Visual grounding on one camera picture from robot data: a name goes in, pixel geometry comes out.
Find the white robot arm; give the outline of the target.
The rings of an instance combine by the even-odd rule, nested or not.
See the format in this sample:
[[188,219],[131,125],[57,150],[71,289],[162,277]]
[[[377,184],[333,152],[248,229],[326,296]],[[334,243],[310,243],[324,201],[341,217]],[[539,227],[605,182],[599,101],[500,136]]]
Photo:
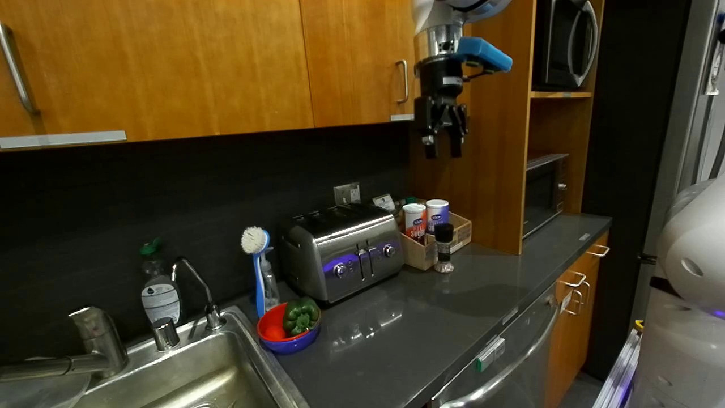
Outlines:
[[415,0],[415,32],[425,36],[425,53],[415,63],[421,94],[415,99],[415,129],[435,155],[438,136],[448,136],[450,153],[459,155],[467,143],[467,107],[457,101],[470,82],[465,68],[477,75],[510,72],[512,57],[484,40],[467,36],[465,24],[500,13],[510,0]]

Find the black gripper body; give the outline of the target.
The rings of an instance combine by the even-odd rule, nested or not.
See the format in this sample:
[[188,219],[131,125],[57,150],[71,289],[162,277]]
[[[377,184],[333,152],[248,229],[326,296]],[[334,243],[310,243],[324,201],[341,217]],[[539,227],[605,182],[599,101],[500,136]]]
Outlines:
[[415,126],[424,145],[432,145],[435,136],[465,140],[467,109],[457,101],[462,93],[462,61],[454,57],[428,57],[415,65],[421,94],[415,99]]

